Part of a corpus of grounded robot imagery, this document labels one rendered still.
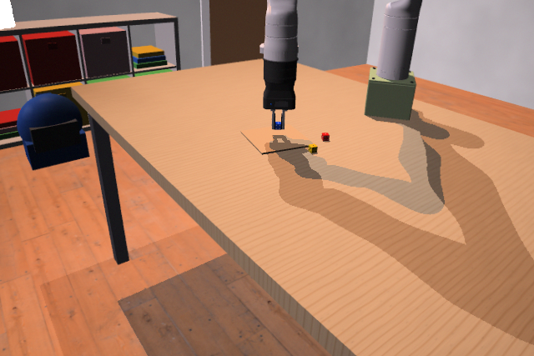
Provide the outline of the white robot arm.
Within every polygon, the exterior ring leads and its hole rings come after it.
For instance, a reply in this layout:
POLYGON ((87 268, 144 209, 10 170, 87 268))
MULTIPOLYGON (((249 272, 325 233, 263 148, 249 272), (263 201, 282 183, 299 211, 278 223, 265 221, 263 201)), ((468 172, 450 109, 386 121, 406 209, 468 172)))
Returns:
MULTIPOLYGON (((377 76, 408 78, 421 4, 422 0, 400 0, 386 5, 377 76)), ((297 0, 267 0, 265 36, 295 38, 297 29, 297 0)))

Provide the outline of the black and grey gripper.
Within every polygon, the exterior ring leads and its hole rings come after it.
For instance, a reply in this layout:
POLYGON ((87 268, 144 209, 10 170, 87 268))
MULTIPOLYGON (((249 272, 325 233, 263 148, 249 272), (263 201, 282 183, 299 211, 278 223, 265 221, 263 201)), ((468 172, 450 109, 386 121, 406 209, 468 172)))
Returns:
POLYGON ((275 129, 275 110, 282 110, 281 130, 285 130, 285 112, 295 109, 294 85, 299 46, 295 38, 265 36, 260 46, 264 60, 263 108, 272 111, 272 129, 275 129))

